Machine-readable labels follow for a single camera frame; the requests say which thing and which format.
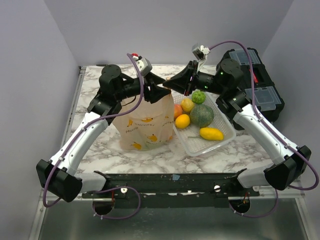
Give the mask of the orange banana-print plastic bag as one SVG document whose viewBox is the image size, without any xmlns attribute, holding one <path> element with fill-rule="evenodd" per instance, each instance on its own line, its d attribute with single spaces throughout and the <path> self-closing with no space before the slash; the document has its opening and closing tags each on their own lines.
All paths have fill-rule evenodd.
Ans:
<svg viewBox="0 0 320 240">
<path fill-rule="evenodd" d="M 117 116 L 113 125 L 119 131 L 119 145 L 124 150 L 148 151 L 173 138 L 174 100 L 171 94 L 156 103 L 142 100 L 132 112 Z"/>
</svg>

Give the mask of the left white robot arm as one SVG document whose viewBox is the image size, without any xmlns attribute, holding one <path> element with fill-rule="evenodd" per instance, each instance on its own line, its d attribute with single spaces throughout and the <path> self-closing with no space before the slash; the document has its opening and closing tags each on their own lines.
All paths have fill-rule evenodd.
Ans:
<svg viewBox="0 0 320 240">
<path fill-rule="evenodd" d="M 143 100 L 154 104 L 169 95 L 170 90 L 161 87 L 165 80 L 151 70 L 150 66 L 137 66 L 137 77 L 132 78 L 122 73 L 118 65 L 103 67 L 98 91 L 81 124 L 55 155 L 36 165 L 44 202 L 48 192 L 68 203 L 80 193 L 95 192 L 101 198 L 110 194 L 111 185 L 105 174 L 95 171 L 77 177 L 76 172 L 94 141 L 116 117 L 133 112 Z"/>
</svg>

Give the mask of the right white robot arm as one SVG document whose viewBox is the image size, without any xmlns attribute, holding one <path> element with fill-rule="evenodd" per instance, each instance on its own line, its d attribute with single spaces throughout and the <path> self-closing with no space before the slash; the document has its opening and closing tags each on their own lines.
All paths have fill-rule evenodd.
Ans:
<svg viewBox="0 0 320 240">
<path fill-rule="evenodd" d="M 165 81 L 163 86 L 185 96 L 194 90 L 218 95 L 216 104 L 219 110 L 231 122 L 244 128 L 272 160 L 271 165 L 239 171 L 236 180 L 230 183 L 230 191 L 241 196 L 254 186 L 272 186 L 280 191 L 290 187 L 305 171 L 311 150 L 284 137 L 253 106 L 252 100 L 238 87 L 244 73 L 236 60 L 222 60 L 215 75 L 199 72 L 197 66 L 196 61 L 190 61 L 183 71 Z"/>
</svg>

